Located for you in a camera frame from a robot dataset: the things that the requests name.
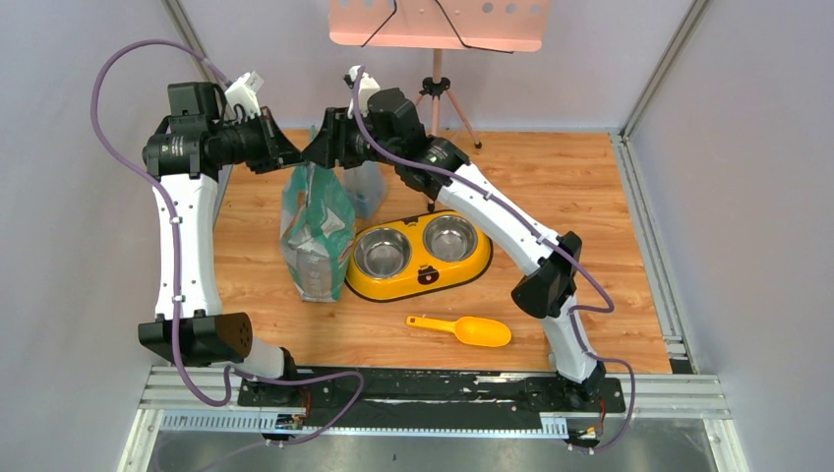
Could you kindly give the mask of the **green pet food bag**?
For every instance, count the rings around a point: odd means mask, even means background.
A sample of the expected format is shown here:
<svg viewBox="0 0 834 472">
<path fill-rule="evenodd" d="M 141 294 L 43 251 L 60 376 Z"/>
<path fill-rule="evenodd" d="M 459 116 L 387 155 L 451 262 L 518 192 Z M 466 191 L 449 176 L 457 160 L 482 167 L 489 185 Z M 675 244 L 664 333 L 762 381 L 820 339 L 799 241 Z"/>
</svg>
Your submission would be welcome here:
<svg viewBox="0 0 834 472">
<path fill-rule="evenodd" d="M 340 298 L 356 213 L 336 172 L 312 162 L 294 168 L 281 195 L 279 248 L 305 302 Z"/>
</svg>

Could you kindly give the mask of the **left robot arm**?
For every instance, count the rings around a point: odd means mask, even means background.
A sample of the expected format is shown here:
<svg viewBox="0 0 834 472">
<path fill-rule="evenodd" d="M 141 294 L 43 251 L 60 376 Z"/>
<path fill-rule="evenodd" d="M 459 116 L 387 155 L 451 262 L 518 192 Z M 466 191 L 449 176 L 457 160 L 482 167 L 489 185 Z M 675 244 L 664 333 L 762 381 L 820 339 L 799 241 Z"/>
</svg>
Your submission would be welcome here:
<svg viewBox="0 0 834 472">
<path fill-rule="evenodd" d="M 155 184 L 162 275 L 155 319 L 139 325 L 138 338 L 168 362 L 233 365 L 263 377 L 264 394 L 288 406 L 301 393 L 301 380 L 289 372 L 289 353 L 257 339 L 247 314 L 223 310 L 214 270 L 220 170 L 239 163 L 275 170 L 282 163 L 279 150 L 293 148 L 259 105 L 260 86 L 254 75 L 245 74 L 222 96 L 212 83 L 167 89 L 170 113 L 143 149 Z"/>
</svg>

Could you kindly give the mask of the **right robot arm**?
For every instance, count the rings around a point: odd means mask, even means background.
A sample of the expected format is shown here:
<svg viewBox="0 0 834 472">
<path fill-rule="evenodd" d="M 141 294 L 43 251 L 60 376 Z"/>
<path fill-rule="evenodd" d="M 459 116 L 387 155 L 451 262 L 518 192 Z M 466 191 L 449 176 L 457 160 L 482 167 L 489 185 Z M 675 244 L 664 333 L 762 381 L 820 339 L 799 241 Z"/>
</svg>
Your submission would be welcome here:
<svg viewBox="0 0 834 472">
<path fill-rule="evenodd" d="M 374 93 L 362 115 L 327 109 L 321 129 L 301 155 L 326 168 L 388 163 L 408 188 L 482 230 L 522 272 L 511 299 L 540 321 L 566 405 L 582 411 L 599 400 L 606 369 L 591 353 L 576 314 L 581 239 L 536 221 L 491 184 L 461 148 L 428 134 L 415 104 L 400 89 Z"/>
</svg>

